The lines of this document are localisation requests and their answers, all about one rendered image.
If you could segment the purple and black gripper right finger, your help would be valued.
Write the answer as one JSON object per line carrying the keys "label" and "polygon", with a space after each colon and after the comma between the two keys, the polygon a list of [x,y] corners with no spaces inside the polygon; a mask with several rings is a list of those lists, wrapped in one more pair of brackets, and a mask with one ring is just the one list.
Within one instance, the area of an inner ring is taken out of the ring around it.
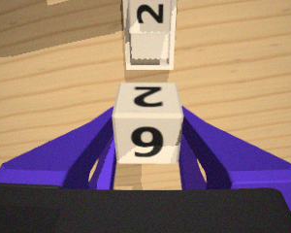
{"label": "purple and black gripper right finger", "polygon": [[181,190],[270,187],[282,193],[291,212],[290,162],[208,124],[183,106],[182,112]]}

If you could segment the white number cube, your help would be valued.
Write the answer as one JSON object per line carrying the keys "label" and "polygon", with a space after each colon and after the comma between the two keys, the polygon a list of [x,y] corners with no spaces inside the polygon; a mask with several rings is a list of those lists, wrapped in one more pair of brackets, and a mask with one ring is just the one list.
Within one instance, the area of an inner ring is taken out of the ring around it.
{"label": "white number cube", "polygon": [[118,163],[177,163],[183,112],[175,83],[120,83],[113,107]]}
{"label": "white number cube", "polygon": [[131,35],[170,34],[172,0],[128,0]]}

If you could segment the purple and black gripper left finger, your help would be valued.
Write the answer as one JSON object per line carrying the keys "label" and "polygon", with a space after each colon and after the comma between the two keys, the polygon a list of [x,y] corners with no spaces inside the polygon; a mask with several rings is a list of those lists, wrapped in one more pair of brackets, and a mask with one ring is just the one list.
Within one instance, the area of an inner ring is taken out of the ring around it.
{"label": "purple and black gripper left finger", "polygon": [[0,183],[113,189],[116,152],[112,115],[113,106],[89,123],[3,163]]}

